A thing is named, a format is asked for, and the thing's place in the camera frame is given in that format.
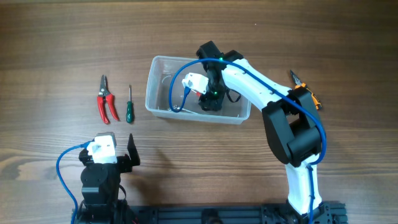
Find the orange black pliers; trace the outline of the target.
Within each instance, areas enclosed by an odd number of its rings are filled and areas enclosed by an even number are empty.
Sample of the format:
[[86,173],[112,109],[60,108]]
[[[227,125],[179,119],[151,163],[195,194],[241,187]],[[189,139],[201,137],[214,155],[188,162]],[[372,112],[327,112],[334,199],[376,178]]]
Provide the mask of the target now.
[[321,101],[318,99],[318,97],[313,93],[312,90],[309,89],[308,85],[306,83],[303,83],[299,77],[292,71],[290,70],[290,76],[292,81],[295,83],[295,89],[299,88],[299,87],[303,87],[306,90],[308,90],[311,93],[312,96],[312,100],[315,104],[315,107],[317,110],[321,110],[323,108]]

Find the silver metal wrench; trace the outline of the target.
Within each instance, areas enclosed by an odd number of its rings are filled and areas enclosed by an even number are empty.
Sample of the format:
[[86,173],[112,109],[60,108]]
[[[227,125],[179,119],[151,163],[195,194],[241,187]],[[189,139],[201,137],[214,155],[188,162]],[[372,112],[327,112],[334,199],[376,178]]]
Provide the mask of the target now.
[[187,109],[185,109],[185,108],[180,108],[179,106],[177,106],[177,105],[175,105],[172,109],[171,108],[168,108],[167,109],[168,111],[179,111],[179,112],[186,112],[186,113],[191,113],[191,114],[198,114],[197,112],[194,112],[194,111],[192,111],[192,110],[187,110]]

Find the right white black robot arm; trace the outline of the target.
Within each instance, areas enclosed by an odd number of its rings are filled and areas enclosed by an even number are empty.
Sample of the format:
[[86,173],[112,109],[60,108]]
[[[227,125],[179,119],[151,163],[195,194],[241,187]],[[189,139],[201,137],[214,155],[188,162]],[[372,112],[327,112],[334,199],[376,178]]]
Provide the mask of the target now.
[[202,110],[221,110],[231,90],[254,104],[262,113],[273,155],[285,164],[288,203],[300,216],[316,214],[322,204],[317,164],[326,154],[327,141],[311,93],[304,87],[292,90],[273,82],[243,55],[235,50],[224,54],[212,41],[201,45],[196,56],[209,79],[199,99]]

